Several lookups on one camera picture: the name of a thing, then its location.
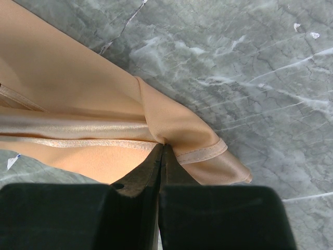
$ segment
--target orange cloth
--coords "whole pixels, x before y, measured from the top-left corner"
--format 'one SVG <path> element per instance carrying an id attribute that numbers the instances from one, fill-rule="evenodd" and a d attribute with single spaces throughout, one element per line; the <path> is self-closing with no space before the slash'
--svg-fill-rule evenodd
<path id="1" fill-rule="evenodd" d="M 11 0 L 0 1 L 0 148 L 112 183 L 156 143 L 202 184 L 250 171 L 193 112 Z"/>

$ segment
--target folded cloth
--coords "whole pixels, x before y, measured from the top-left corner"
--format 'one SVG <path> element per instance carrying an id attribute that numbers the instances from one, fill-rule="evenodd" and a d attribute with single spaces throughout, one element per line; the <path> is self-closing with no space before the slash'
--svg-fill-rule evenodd
<path id="1" fill-rule="evenodd" d="M 11 0 L 0 1 L 0 148 L 112 183 L 157 143 L 201 184 L 250 171 L 198 116 Z"/>

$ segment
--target gray marble tabletop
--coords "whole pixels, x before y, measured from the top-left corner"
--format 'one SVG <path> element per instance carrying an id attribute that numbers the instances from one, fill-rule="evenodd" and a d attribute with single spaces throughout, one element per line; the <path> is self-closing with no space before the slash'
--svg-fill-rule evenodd
<path id="1" fill-rule="evenodd" d="M 182 103 L 284 200 L 303 250 L 333 249 L 332 0 L 16 0 Z M 94 182 L 0 152 L 0 183 Z"/>

